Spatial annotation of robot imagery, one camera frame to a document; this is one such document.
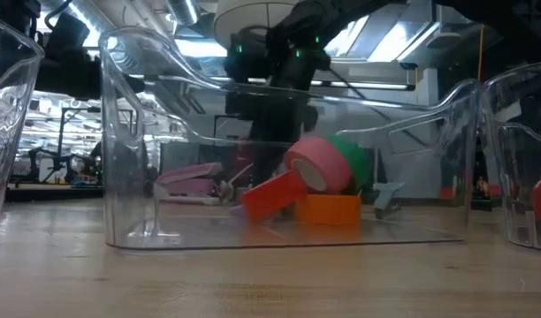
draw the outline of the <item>wooden table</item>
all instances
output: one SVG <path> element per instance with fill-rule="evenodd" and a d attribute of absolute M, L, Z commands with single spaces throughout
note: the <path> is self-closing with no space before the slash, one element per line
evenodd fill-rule
<path fill-rule="evenodd" d="M 5 208 L 0 318 L 541 317 L 541 253 L 490 212 L 467 243 L 137 254 L 104 245 L 101 208 Z"/>

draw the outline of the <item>clear plastic bin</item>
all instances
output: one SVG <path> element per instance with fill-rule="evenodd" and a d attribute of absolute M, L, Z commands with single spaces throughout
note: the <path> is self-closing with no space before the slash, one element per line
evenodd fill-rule
<path fill-rule="evenodd" d="M 487 162 L 496 163 L 508 239 L 541 249 L 541 64 L 484 84 Z"/>
<path fill-rule="evenodd" d="M 39 45 L 0 21 L 0 209 L 43 56 Z"/>
<path fill-rule="evenodd" d="M 107 244 L 155 250 L 463 239 L 475 81 L 425 107 L 222 83 L 193 71 L 173 42 L 140 28 L 104 34 L 100 50 Z M 136 114 L 132 123 L 127 110 Z M 299 135 L 357 145 L 365 160 L 356 166 L 370 176 L 361 190 L 309 190 L 292 204 L 298 193 L 280 185 L 294 187 L 289 178 L 303 167 L 292 174 L 281 162 Z M 259 208 L 291 203 L 255 220 L 238 205 L 269 178 L 282 194 L 259 197 Z"/>

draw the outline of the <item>orange block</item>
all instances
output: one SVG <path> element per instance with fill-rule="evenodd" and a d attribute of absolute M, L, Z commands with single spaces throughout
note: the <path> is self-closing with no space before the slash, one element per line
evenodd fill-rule
<path fill-rule="evenodd" d="M 259 222 L 295 203 L 307 192 L 298 173 L 290 170 L 244 193 L 241 203 L 249 221 Z"/>
<path fill-rule="evenodd" d="M 359 225 L 361 198 L 353 195 L 309 194 L 296 201 L 296 220 L 323 225 Z"/>

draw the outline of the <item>green tape roll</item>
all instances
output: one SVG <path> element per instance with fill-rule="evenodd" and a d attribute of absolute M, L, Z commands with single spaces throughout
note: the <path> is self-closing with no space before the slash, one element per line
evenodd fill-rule
<path fill-rule="evenodd" d="M 356 190 L 362 189 L 370 177 L 369 158 L 364 149 L 339 136 L 330 136 L 326 140 L 347 160 Z"/>

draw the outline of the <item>orange tape roll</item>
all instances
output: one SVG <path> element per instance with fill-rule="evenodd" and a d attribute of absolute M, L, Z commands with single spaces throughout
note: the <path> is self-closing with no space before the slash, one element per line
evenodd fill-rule
<path fill-rule="evenodd" d="M 290 170 L 244 193 L 241 203 L 249 221 L 259 222 L 295 203 L 307 193 L 308 188 L 298 173 Z"/>
<path fill-rule="evenodd" d="M 346 158 L 327 140 L 302 137 L 285 153 L 285 165 L 320 193 L 340 193 L 351 180 Z"/>

